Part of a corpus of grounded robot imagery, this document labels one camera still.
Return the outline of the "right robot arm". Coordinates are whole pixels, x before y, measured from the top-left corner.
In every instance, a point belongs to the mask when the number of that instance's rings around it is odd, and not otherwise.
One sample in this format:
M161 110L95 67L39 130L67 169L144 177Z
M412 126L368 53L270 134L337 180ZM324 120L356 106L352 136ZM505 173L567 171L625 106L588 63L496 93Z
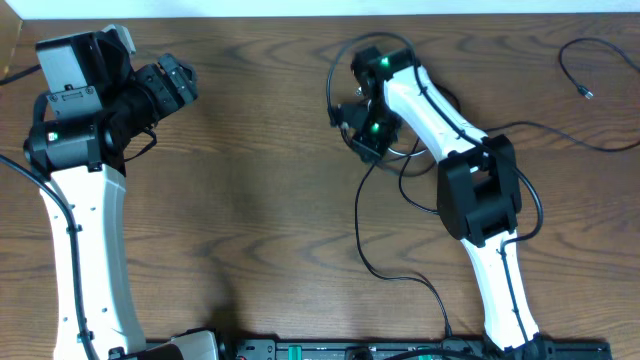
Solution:
M517 245L520 188L510 140L466 121L435 88L409 48L386 55L371 47L354 55L351 71L368 105L340 110L355 133L351 146L377 162L409 126L437 164L436 211L470 257L482 296L485 334L502 355L532 349L539 328L528 308Z

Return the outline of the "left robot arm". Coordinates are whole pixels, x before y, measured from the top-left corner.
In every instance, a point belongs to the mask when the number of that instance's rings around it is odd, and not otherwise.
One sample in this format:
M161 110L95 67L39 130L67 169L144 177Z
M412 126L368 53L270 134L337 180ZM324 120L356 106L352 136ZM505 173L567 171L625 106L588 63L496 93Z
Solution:
M37 43L48 88L23 149L53 235L57 359L215 359L210 330L146 339L123 238L127 146L193 103L196 75L170 54L134 68L127 28L109 25Z

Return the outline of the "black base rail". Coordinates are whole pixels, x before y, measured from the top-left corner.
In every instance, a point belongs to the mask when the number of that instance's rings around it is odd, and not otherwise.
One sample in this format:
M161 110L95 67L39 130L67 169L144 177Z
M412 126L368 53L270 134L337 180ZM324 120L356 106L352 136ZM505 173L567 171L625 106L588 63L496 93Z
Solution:
M538 338L524 350L501 352L485 340L448 338L435 342L320 342L274 339L219 340L210 331L152 344L141 359L349 360L349 359L597 359L611 360L606 342Z

